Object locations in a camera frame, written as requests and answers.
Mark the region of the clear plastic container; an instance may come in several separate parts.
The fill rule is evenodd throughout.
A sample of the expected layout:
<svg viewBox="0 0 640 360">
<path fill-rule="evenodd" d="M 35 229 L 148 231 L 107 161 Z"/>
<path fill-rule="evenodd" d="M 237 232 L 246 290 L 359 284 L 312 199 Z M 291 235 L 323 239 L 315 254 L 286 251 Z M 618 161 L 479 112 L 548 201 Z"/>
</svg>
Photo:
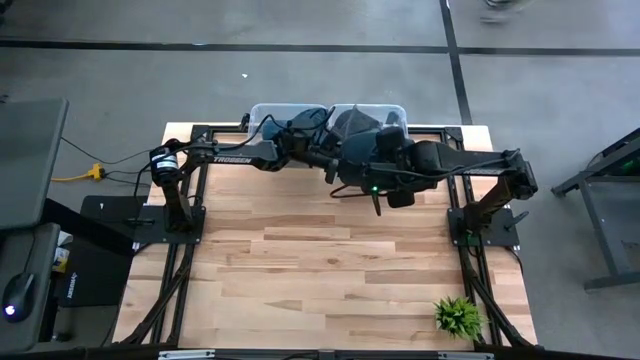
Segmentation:
<svg viewBox="0 0 640 360">
<path fill-rule="evenodd" d="M 268 115 L 273 115 L 276 119 L 290 119 L 296 114 L 311 108 L 324 108 L 328 110 L 327 122 L 325 126 L 317 132 L 318 137 L 308 137 L 295 135 L 290 130 L 286 130 L 282 135 L 278 136 L 276 140 L 263 140 L 261 129 L 268 119 Z M 250 145 L 258 145 L 263 143 L 273 144 L 276 147 L 281 146 L 283 143 L 289 142 L 294 139 L 306 139 L 313 138 L 319 140 L 321 133 L 327 128 L 328 118 L 331 115 L 330 109 L 320 104 L 303 104 L 303 103 L 259 103 L 256 104 L 249 113 L 249 123 L 247 140 Z"/>
<path fill-rule="evenodd" d="M 403 107 L 393 104 L 335 104 L 328 130 L 340 141 L 363 139 L 374 142 L 387 128 L 399 128 L 408 137 L 407 115 Z"/>
</svg>

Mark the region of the dark computer desk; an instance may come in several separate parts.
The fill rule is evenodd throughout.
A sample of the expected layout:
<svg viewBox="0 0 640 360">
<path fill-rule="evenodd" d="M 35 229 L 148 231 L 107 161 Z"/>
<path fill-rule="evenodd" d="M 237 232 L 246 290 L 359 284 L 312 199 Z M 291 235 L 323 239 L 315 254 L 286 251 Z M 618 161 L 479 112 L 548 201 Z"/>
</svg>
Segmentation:
<svg viewBox="0 0 640 360">
<path fill-rule="evenodd" d="M 0 357 L 26 352 L 39 342 L 59 233 L 59 225 L 47 223 L 0 235 Z M 34 307 L 25 320 L 9 323 L 1 310 L 3 291 L 23 272 L 35 275 Z"/>
</svg>

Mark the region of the black case with logo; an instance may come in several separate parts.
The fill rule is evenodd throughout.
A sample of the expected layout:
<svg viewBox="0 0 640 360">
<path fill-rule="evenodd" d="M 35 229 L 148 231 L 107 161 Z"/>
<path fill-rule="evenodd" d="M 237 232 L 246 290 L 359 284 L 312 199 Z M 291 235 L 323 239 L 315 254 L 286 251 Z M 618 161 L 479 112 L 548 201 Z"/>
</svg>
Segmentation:
<svg viewBox="0 0 640 360">
<path fill-rule="evenodd" d="M 128 279 L 132 257 L 74 240 L 56 297 L 61 307 L 119 305 Z"/>
</svg>

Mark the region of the small yellow box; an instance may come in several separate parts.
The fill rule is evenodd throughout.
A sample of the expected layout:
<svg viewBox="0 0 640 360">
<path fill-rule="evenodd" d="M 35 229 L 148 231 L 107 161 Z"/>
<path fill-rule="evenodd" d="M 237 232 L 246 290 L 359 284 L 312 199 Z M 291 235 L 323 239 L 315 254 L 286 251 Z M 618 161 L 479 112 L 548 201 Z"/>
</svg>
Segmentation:
<svg viewBox="0 0 640 360">
<path fill-rule="evenodd" d="M 68 260 L 69 260 L 70 251 L 57 247 L 54 252 L 54 258 L 52 263 L 52 271 L 57 273 L 65 273 Z"/>
</svg>

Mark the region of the grey metal stand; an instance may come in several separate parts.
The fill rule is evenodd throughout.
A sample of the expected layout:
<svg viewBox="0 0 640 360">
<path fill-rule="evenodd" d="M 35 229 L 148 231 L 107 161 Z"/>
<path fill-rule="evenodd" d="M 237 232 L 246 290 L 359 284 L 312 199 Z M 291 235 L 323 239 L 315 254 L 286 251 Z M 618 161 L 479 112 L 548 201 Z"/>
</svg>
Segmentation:
<svg viewBox="0 0 640 360">
<path fill-rule="evenodd" d="M 581 193 L 608 269 L 604 277 L 588 280 L 585 290 L 640 283 L 640 267 L 627 254 L 640 246 L 640 176 L 617 176 L 624 163 L 640 156 L 640 127 L 598 152 L 576 175 L 553 187 L 563 197 Z"/>
</svg>

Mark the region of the black computer mouse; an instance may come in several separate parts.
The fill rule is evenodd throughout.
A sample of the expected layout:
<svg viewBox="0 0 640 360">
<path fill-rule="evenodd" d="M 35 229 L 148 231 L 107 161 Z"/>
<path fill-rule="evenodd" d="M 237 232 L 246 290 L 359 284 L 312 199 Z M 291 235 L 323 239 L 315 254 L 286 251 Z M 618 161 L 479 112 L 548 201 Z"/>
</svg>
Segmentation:
<svg viewBox="0 0 640 360">
<path fill-rule="evenodd" d="M 23 272 L 13 276 L 6 285 L 1 302 L 4 319 L 9 323 L 25 320 L 34 307 L 35 275 Z"/>
</svg>

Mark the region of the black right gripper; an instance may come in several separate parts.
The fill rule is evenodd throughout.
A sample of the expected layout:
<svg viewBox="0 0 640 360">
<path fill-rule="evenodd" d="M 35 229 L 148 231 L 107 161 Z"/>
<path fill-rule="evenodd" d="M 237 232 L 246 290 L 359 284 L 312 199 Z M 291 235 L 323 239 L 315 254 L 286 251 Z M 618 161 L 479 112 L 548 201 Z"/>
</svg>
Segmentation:
<svg viewBox="0 0 640 360">
<path fill-rule="evenodd" d="M 415 192 L 434 188 L 433 179 L 412 169 L 405 158 L 392 156 L 405 140 L 402 128 L 383 128 L 375 136 L 379 156 L 342 156 L 342 183 L 371 193 L 377 216 L 382 215 L 380 198 L 385 198 L 390 208 L 410 207 L 415 204 Z"/>
</svg>

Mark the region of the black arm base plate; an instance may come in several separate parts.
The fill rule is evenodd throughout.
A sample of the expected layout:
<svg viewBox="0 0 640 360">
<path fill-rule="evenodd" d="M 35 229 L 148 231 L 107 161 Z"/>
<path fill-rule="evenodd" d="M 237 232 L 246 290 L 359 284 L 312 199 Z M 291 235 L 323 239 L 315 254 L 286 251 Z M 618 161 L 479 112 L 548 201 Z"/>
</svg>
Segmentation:
<svg viewBox="0 0 640 360">
<path fill-rule="evenodd" d="M 510 208 L 497 211 L 490 223 L 483 226 L 479 232 L 467 230 L 464 222 L 464 212 L 461 208 L 450 208 L 447 220 L 451 242 L 454 246 L 477 247 L 517 247 L 519 242 L 516 225 L 522 221 L 528 211 L 515 215 Z"/>
<path fill-rule="evenodd" d="M 166 205 L 149 205 L 141 197 L 87 196 L 81 214 L 140 244 L 199 244 L 203 240 L 206 208 L 191 206 L 187 228 L 171 228 Z"/>
</svg>

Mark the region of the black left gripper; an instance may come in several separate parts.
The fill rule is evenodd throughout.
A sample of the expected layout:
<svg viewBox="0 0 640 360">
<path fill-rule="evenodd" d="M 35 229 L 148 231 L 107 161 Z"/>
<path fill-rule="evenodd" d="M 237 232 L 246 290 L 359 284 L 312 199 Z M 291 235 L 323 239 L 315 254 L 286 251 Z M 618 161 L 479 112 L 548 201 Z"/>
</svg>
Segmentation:
<svg viewBox="0 0 640 360">
<path fill-rule="evenodd" d="M 309 138 L 305 140 L 304 162 L 310 167 L 318 167 L 325 172 L 325 182 L 333 184 L 337 176 L 341 157 L 341 145 L 348 137 L 348 127 L 335 124 L 327 137 L 320 141 Z"/>
</svg>

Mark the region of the black aluminium frame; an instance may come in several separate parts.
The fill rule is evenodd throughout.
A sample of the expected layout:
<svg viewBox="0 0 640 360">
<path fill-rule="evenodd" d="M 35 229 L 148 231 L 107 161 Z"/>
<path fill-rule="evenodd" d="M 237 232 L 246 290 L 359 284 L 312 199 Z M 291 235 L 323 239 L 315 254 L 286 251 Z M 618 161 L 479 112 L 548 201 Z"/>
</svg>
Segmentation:
<svg viewBox="0 0 640 360">
<path fill-rule="evenodd" d="M 468 293 L 447 213 L 492 185 L 458 178 L 411 207 L 375 209 L 355 190 L 331 198 L 319 170 L 212 166 L 190 181 L 189 197 L 206 210 L 190 275 L 141 343 L 230 358 L 252 349 L 469 350 L 435 318 L 439 300 Z"/>
</svg>

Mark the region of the black box with green lights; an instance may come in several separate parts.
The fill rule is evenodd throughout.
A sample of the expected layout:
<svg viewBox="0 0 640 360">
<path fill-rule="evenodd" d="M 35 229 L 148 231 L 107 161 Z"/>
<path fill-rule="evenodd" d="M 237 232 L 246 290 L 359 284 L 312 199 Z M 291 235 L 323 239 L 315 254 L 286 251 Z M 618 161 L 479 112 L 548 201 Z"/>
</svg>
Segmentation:
<svg viewBox="0 0 640 360">
<path fill-rule="evenodd" d="M 640 176 L 640 156 L 622 164 L 616 171 L 617 176 Z"/>
</svg>

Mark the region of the small artificial green plant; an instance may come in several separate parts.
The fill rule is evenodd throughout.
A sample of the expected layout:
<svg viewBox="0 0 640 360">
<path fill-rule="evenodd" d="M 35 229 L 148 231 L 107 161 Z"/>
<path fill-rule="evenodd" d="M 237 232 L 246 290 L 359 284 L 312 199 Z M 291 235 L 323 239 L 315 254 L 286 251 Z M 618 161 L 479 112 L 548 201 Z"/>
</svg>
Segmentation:
<svg viewBox="0 0 640 360">
<path fill-rule="evenodd" d="M 467 297 L 442 298 L 434 307 L 435 322 L 439 330 L 447 332 L 453 338 L 481 340 L 486 319 Z"/>
</svg>

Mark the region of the dark grey draped garment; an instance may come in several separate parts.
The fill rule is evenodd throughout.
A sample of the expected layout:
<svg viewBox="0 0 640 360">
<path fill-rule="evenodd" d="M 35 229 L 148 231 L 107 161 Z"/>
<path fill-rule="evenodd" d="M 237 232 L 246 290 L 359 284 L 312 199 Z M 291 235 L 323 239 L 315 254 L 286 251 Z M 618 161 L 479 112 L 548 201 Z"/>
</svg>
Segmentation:
<svg viewBox="0 0 640 360">
<path fill-rule="evenodd" d="M 348 137 L 341 145 L 341 158 L 351 163 L 369 163 L 378 158 L 377 132 L 361 132 Z"/>
</svg>

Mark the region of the silver aluminium bracket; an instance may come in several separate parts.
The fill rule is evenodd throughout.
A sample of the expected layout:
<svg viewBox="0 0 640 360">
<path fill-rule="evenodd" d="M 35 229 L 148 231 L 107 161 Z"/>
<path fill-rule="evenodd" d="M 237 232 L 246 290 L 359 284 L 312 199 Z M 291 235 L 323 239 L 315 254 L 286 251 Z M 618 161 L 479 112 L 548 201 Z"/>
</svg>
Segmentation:
<svg viewBox="0 0 640 360">
<path fill-rule="evenodd" d="M 212 349 L 176 349 L 161 351 L 157 360 L 213 360 L 216 352 Z"/>
<path fill-rule="evenodd" d="M 495 357 L 491 353 L 449 351 L 438 352 L 437 360 L 495 360 Z"/>
</svg>

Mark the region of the dark computer monitor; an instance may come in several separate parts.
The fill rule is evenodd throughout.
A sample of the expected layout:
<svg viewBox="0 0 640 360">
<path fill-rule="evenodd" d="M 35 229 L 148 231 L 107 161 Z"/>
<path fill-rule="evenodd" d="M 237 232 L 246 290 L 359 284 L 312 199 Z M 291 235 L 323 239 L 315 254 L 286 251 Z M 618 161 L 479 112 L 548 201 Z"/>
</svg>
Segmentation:
<svg viewBox="0 0 640 360">
<path fill-rule="evenodd" d="M 68 109 L 62 98 L 0 103 L 0 231 L 40 221 Z"/>
</svg>

